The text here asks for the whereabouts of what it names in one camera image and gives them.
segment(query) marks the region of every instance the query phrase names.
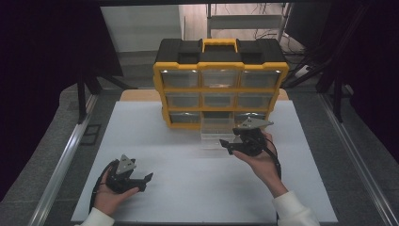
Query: sleeve cuff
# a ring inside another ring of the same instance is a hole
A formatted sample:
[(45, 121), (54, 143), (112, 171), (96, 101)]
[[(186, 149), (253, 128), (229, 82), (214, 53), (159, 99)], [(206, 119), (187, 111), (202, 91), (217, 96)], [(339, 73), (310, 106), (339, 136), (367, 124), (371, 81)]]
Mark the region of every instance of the sleeve cuff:
[(112, 226), (115, 220), (96, 208), (91, 208), (88, 218), (81, 226)]
[(305, 206), (301, 204), (299, 199), (296, 197), (294, 191), (289, 191), (281, 196), (278, 196), (272, 201), (276, 208), (279, 218), (291, 218), (297, 215), (301, 211), (306, 209)]

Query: floor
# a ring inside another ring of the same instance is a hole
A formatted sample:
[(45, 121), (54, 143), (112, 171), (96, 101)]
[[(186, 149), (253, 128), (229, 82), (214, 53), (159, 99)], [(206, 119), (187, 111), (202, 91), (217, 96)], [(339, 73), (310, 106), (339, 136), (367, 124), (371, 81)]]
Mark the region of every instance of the floor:
[[(239, 5), (218, 4), (212, 8), (212, 11), (216, 14), (233, 14), (239, 13), (240, 10), (245, 10), (247, 13), (262, 13), (263, 5), (252, 4), (244, 8)], [(280, 12), (280, 4), (267, 5), (266, 11), (269, 8), (272, 10), (272, 7), (275, 10), (268, 13)], [(197, 5), (187, 6), (185, 11), (193, 17), (196, 17), (194, 13), (199, 13), (205, 18), (205, 10), (203, 5)], [(258, 34), (261, 35), (264, 32), (267, 34), (269, 31), (259, 30), (256, 33), (256, 30), (250, 30), (245, 34), (233, 32), (236, 31), (216, 30), (213, 31), (213, 37), (231, 36), (251, 40), (254, 36), (258, 37)], [(187, 16), (186, 39), (197, 40), (204, 38), (204, 35), (206, 35), (205, 26), (198, 21), (193, 22), (193, 19)], [(303, 49), (299, 43), (289, 37), (281, 39), (281, 48), (287, 53), (300, 53)], [(156, 52), (119, 53), (119, 56), (124, 74), (123, 77), (119, 77), (119, 80), (141, 89), (153, 88), (152, 63)], [(300, 58), (301, 56), (297, 55), (287, 55), (287, 60), (291, 62), (292, 67)], [(359, 169), (351, 160), (333, 121), (324, 108), (321, 95), (316, 93), (314, 85), (317, 81), (318, 76), (315, 76), (295, 88), (287, 89), (287, 92), (295, 104), (311, 152), (324, 179), (335, 214), (340, 221), (339, 224), (334, 225), (390, 225), (381, 218), (377, 210), (378, 205), (371, 198), (371, 191), (365, 188)], [(122, 92), (112, 83), (103, 79), (100, 79), (100, 82), (104, 90), (97, 99), (88, 123), (90, 128), (97, 128), (95, 134), (98, 136), (92, 136), (90, 133), (83, 135), (51, 211), (46, 215), (44, 225), (72, 225), (70, 219), (74, 206), (101, 144), (113, 106)], [(349, 99), (343, 99), (342, 104), (345, 131), (350, 135), (361, 161), (373, 175), (390, 204), (391, 210), (397, 214), (399, 212), (399, 181), (395, 179), (399, 178), (398, 164), (357, 116), (349, 104)], [(61, 93), (59, 109), (46, 135), (12, 189), (0, 203), (2, 225), (26, 225), (29, 222), (76, 128), (77, 119), (77, 88), (72, 86)]]

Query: white wall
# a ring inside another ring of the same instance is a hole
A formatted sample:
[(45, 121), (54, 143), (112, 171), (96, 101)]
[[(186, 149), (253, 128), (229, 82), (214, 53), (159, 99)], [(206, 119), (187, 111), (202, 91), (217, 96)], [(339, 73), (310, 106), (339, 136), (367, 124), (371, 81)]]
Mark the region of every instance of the white wall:
[(182, 37), (179, 6), (101, 8), (117, 52), (155, 51), (162, 39)]

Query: person's right hand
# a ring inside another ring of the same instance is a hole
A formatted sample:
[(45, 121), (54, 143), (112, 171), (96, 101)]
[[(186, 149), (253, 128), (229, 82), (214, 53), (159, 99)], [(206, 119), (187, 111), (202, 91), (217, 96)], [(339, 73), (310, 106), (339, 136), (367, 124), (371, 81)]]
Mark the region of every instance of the person's right hand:
[[(273, 142), (273, 138), (270, 134), (266, 132), (263, 134), (265, 138)], [(268, 140), (267, 148), (273, 153), (276, 153), (277, 151), (274, 145)], [(279, 178), (276, 166), (268, 153), (261, 152), (254, 157), (248, 156), (238, 151), (233, 151), (232, 153), (237, 158), (243, 160), (252, 167), (253, 172), (267, 185), (275, 198), (288, 192), (287, 188), (285, 188), (284, 184)]]

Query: person's left hand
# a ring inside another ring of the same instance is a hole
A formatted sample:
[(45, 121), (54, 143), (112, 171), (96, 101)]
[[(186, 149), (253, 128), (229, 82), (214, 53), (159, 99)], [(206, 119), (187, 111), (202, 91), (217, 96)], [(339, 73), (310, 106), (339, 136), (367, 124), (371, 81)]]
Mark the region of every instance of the person's left hand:
[(111, 216), (117, 210), (118, 206), (129, 197), (135, 195), (138, 192), (138, 187), (134, 187), (130, 190), (125, 191), (122, 194), (113, 192), (106, 184), (106, 178), (111, 167), (104, 174), (99, 189), (96, 194), (94, 201), (94, 207), (101, 212)]

